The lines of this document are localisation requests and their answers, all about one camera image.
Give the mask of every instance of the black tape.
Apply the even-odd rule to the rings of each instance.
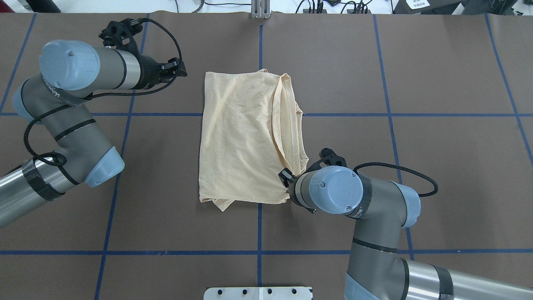
[[[43,180],[39,171],[35,168],[33,159],[22,164],[22,174],[24,174],[24,178],[31,188],[44,200],[52,201],[64,195],[64,193],[56,191],[55,188]]]
[[[58,141],[58,140],[60,140],[62,137],[68,135],[69,133],[72,133],[72,132],[74,132],[74,131],[80,129],[80,128],[83,127],[83,126],[86,126],[86,125],[89,125],[89,124],[92,124],[92,123],[96,123],[96,120],[95,120],[95,119],[89,119],[89,120],[83,121],[82,123],[78,123],[78,124],[72,126],[71,128],[69,128],[69,129],[63,131],[62,133],[56,135],[56,136],[54,137],[54,139],[55,139],[55,141]]]
[[[371,249],[375,249],[375,250],[379,250],[379,251],[383,251],[383,252],[398,253],[398,249],[397,248],[384,247],[384,246],[372,244],[372,243],[369,243],[369,242],[361,241],[361,240],[358,240],[356,238],[353,238],[352,241],[354,243],[358,244],[358,245],[365,246],[367,248],[371,248]]]
[[[409,291],[409,265],[407,261],[403,258],[400,258],[403,262],[403,271],[405,273],[405,281],[403,282],[403,294],[401,295],[400,300],[405,300],[407,298],[407,292]]]
[[[448,269],[432,265],[439,277],[439,300],[454,300],[454,282]]]
[[[363,183],[363,198],[357,208],[355,208],[349,215],[346,215],[352,219],[360,219],[366,213],[368,207],[370,206],[370,201],[372,199],[372,184],[370,184],[370,178],[366,175],[359,173],[359,178],[361,183]]]

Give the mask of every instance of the beige shirt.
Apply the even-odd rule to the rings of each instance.
[[[233,201],[268,204],[289,198],[278,173],[306,169],[303,112],[290,77],[256,73],[205,76],[200,146],[200,201],[224,211]]]

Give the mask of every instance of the blue grid line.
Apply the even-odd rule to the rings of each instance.
[[[389,127],[391,131],[391,138],[392,138],[392,150],[394,151],[394,161],[396,165],[400,165],[400,160],[398,158],[398,148],[396,147],[396,136],[394,135],[394,124],[392,123],[392,111],[391,111],[391,103],[389,102],[389,90],[387,89],[387,81],[385,79],[385,67],[383,65],[383,55],[381,53],[381,44],[379,42],[379,30],[377,28],[377,17],[374,14],[374,31],[376,32],[376,44],[377,44],[377,54],[379,57],[379,67],[381,69],[381,79],[383,81],[383,91],[385,93],[385,104],[387,106],[387,116],[389,118]],[[402,184],[402,178],[401,178],[401,172],[400,170],[396,170],[398,175],[398,181],[400,184]],[[415,255],[413,253],[413,241],[411,239],[411,231],[409,228],[406,228],[407,233],[407,245],[409,247],[409,258],[411,260],[415,260]]]
[[[259,26],[259,70],[263,68],[263,25]],[[263,204],[257,204],[257,286],[263,286]]]
[[[107,255],[175,255],[175,256],[207,256],[207,255],[257,255],[256,250],[170,250],[170,251],[107,251]]]
[[[102,255],[103,251],[82,250],[0,250],[0,255]]]
[[[93,116],[129,116],[129,113],[92,113]],[[0,116],[18,116],[17,113],[0,113]],[[132,113],[131,116],[193,116],[203,113]],[[387,113],[307,113],[305,117],[388,117]],[[454,113],[391,113],[393,117],[516,117],[516,114],[454,114]],[[519,117],[533,117],[533,114],[518,114]]]
[[[149,18],[149,17],[150,17],[150,13],[147,13],[146,14],[146,18]],[[141,48],[139,49],[139,53],[140,54],[142,54],[142,52],[144,50],[144,43],[146,41],[147,32],[148,32],[148,22],[146,22],[145,25],[144,25],[144,31],[142,33]],[[130,123],[131,123],[134,103],[135,103],[135,95],[132,95],[131,96],[131,100],[130,100],[130,108],[128,110],[128,115],[127,115],[128,118],[127,118],[127,121],[126,121],[126,128],[125,128],[125,131],[124,131],[124,140],[122,141],[122,149],[120,150],[120,156],[121,157],[124,157],[124,151],[126,149],[126,142],[127,142],[127,139],[128,139],[128,133],[130,131]],[[106,266],[107,249],[108,249],[108,246],[109,246],[109,237],[111,236],[111,225],[113,224],[113,216],[115,215],[115,206],[116,206],[116,203],[117,203],[117,194],[118,194],[118,183],[120,181],[121,174],[122,173],[119,173],[117,175],[116,180],[115,180],[115,188],[113,190],[113,198],[111,200],[111,208],[109,209],[109,219],[108,219],[108,222],[107,222],[106,239],[104,240],[104,244],[103,244],[103,253],[102,253],[102,259],[100,260],[100,270],[98,272],[98,280],[96,282],[96,291],[94,293],[94,300],[98,300],[98,298],[100,297],[100,288],[102,286],[103,271],[104,271],[104,268]]]
[[[524,145],[529,156],[529,162],[533,167],[533,154],[531,153],[531,148],[529,147],[528,139],[526,137],[526,133],[524,132],[524,128],[522,127],[522,122],[520,121],[520,117],[518,115],[518,110],[513,99],[513,94],[511,93],[511,88],[509,88],[509,83],[507,82],[507,77],[505,76],[502,62],[500,61],[498,50],[496,49],[496,43],[494,42],[494,37],[492,36],[492,28],[490,26],[489,15],[487,13],[485,13],[485,21],[487,22],[487,29],[489,30],[490,43],[492,44],[492,49],[494,50],[494,56],[496,57],[496,62],[498,63],[498,68],[500,69],[503,83],[505,84],[505,90],[507,91],[509,101],[511,102],[511,106],[513,107],[514,115],[516,116],[516,122],[518,123],[518,128],[520,129],[520,134],[522,134],[522,139],[524,141]]]
[[[532,248],[508,249],[401,249],[398,254],[503,254],[533,253]],[[257,255],[257,250],[111,250],[106,256],[212,256],[212,255]],[[0,250],[0,255],[103,255],[104,251],[82,250]],[[261,255],[349,255],[350,250],[261,250]]]
[[[15,66],[13,67],[13,71],[11,72],[11,77],[9,78],[9,81],[7,83],[7,88],[5,89],[4,97],[2,98],[2,103],[0,103],[0,112],[2,112],[2,110],[4,109],[7,95],[9,94],[9,90],[11,89],[11,84],[13,84],[13,80],[15,79],[15,74],[17,73],[17,69],[19,68],[20,59],[22,58],[22,54],[24,53],[24,49],[26,48],[26,43],[28,43],[31,30],[33,29],[33,25],[35,23],[35,18],[37,18],[36,13],[34,13],[33,17],[31,17],[30,26],[28,27],[28,31],[26,32],[26,37],[24,38],[24,42],[22,43],[22,47],[20,48],[20,51],[19,51],[19,56],[17,56],[17,61],[15,62]]]

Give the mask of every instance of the black cable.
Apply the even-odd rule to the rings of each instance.
[[[303,4],[304,1],[305,1],[305,0],[300,1],[300,4],[298,4],[298,7],[296,8],[296,12],[295,12],[295,13],[298,13],[298,10],[300,10],[300,6],[302,6],[302,4]]]
[[[353,10],[354,10],[354,11],[356,10],[356,7],[357,7],[357,3],[356,3],[355,1],[348,1],[348,2],[344,3],[344,6],[342,7],[341,13],[343,13],[343,12],[344,12],[344,9],[345,9],[345,8],[346,8],[346,6],[347,6],[348,4],[350,4],[350,3],[352,3],[352,4],[353,4]]]
[[[377,165],[379,167],[386,167],[386,168],[391,168],[391,169],[398,169],[398,170],[401,170],[401,171],[405,171],[405,172],[411,173],[413,175],[416,175],[418,177],[421,177],[421,178],[429,181],[433,185],[433,190],[431,192],[429,192],[429,193],[418,194],[419,197],[432,196],[432,195],[436,194],[439,191],[439,186],[437,185],[437,182],[435,180],[433,180],[431,177],[429,177],[427,175],[424,175],[424,174],[422,174],[420,172],[417,172],[415,170],[412,170],[412,169],[409,169],[409,168],[405,168],[405,167],[401,167],[401,166],[395,165],[395,164],[389,164],[389,163],[384,163],[384,162],[367,162],[367,163],[363,163],[363,164],[358,165],[357,167],[355,167],[353,169],[353,171],[356,174],[359,174],[357,172],[357,170],[359,170],[361,168],[364,168],[364,167],[369,167],[371,165]]]
[[[153,23],[157,27],[161,28],[164,32],[166,32],[166,34],[170,36],[170,38],[172,39],[172,41],[176,45],[176,49],[177,49],[177,53],[178,53],[178,56],[179,56],[179,59],[180,59],[180,63],[182,62],[180,45],[178,45],[178,43],[176,41],[176,38],[170,33],[170,31],[168,31],[165,27],[163,27],[163,25],[161,25],[158,22],[156,22],[156,21],[154,21],[152,19],[149,19],[149,18],[141,18],[141,19],[139,19],[139,22],[140,23],[146,23],[146,22]],[[158,89],[151,90],[151,91],[148,91],[148,92],[140,92],[140,93],[101,93],[101,94],[96,94],[96,95],[92,95],[92,96],[87,96],[84,99],[85,100],[92,100],[94,98],[103,97],[103,96],[126,96],[126,97],[131,97],[133,95],[135,95],[135,96],[149,95],[149,94],[153,94],[153,93],[156,93],[156,92],[159,92],[161,90],[166,89],[169,85],[171,85],[174,82],[174,80],[176,80],[176,77],[177,77],[177,73],[174,75],[174,77],[172,77],[172,79],[169,82],[167,82],[167,84],[163,85],[162,87],[160,87]]]
[[[63,105],[63,106],[60,106],[58,108],[55,108],[47,113],[44,113],[38,117],[36,117],[35,119],[33,119],[29,124],[28,126],[26,127],[26,130],[24,131],[24,146],[26,147],[26,150],[28,150],[28,152],[33,156],[34,159],[37,159],[37,160],[40,160],[46,164],[49,164],[49,165],[53,165],[55,167],[60,167],[64,164],[67,163],[67,158],[61,154],[61,153],[56,153],[56,152],[47,152],[47,153],[43,153],[43,154],[37,154],[30,146],[30,142],[28,140],[29,138],[29,135],[30,135],[30,131],[33,127],[33,125],[35,125],[35,123],[39,122],[40,120],[48,117],[49,115],[51,114],[55,114],[63,109],[66,109],[66,108],[69,108],[71,106],[69,105]],[[56,158],[58,159],[58,162],[51,162],[51,161],[48,161],[46,159],[44,159],[45,157],[52,157],[52,158]]]
[[[503,11],[503,8],[505,7],[505,4],[507,4],[507,0],[503,0],[503,1],[501,2],[500,12],[498,13],[499,15],[502,14],[502,11]]]
[[[4,176],[6,176],[7,174],[13,172],[13,171],[16,171],[18,170],[19,168],[22,168],[22,164],[18,165],[17,167],[13,168],[11,171],[7,172]]]
[[[200,5],[198,6],[197,9],[195,9],[195,10],[193,11],[193,13],[197,13],[197,12],[199,12],[199,11],[201,10],[201,8],[204,7],[204,3],[205,3],[205,0],[200,0]]]
[[[207,3],[206,5],[251,5],[251,3]]]

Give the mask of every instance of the silver arm segment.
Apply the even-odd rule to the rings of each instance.
[[[62,61],[83,55],[85,57],[76,63]],[[50,69],[54,62],[63,64],[58,68],[64,69],[66,77]],[[76,73],[80,71],[76,70],[77,64],[96,70],[90,74],[94,78],[87,80],[86,74]],[[83,104],[86,101],[82,97],[98,89],[134,87],[141,71],[135,57],[125,51],[92,48],[79,41],[53,41],[43,48],[41,69],[43,75],[24,82],[15,93],[13,104],[17,113],[29,121],[65,104],[71,106],[41,121],[59,145],[55,152],[62,154],[67,163],[56,167],[30,159],[21,168],[0,178],[0,228],[62,196],[79,183],[96,187],[124,168],[122,158]],[[59,86],[80,89],[63,90]]]
[[[533,299],[531,288],[399,258],[401,228],[414,225],[420,215],[420,199],[407,186],[354,176],[352,170],[337,165],[298,177],[283,175],[297,205],[357,219],[346,300]]]

